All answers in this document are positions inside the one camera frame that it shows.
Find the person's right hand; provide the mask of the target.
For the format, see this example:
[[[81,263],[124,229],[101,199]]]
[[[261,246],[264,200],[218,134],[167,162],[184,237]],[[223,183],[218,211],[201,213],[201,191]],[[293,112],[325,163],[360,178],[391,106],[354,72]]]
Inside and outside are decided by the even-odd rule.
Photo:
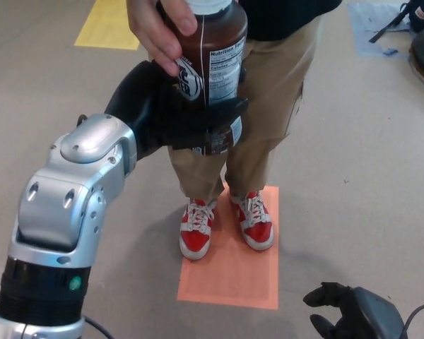
[[[186,1],[161,1],[168,18],[185,36],[193,35],[197,19]],[[177,76],[179,67],[175,62],[182,55],[182,48],[175,34],[164,23],[156,10],[156,2],[133,0],[126,3],[129,28],[146,48],[150,57],[171,76]]]

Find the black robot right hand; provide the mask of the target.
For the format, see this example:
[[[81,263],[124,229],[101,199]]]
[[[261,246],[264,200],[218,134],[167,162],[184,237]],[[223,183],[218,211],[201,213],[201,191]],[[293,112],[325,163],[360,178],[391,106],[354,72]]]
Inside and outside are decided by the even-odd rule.
[[[310,307],[336,307],[341,318],[333,324],[319,314],[310,321],[322,338],[397,339],[407,338],[398,309],[388,300],[362,287],[323,282],[303,302]]]

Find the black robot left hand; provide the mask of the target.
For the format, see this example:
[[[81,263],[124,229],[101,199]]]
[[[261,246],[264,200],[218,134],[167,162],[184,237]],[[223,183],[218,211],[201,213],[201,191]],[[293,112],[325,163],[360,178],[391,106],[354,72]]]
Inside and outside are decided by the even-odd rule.
[[[248,99],[236,97],[195,107],[156,62],[142,61],[117,86],[105,113],[133,131],[136,159],[141,160],[164,146],[210,155],[218,134],[227,131],[248,106]]]

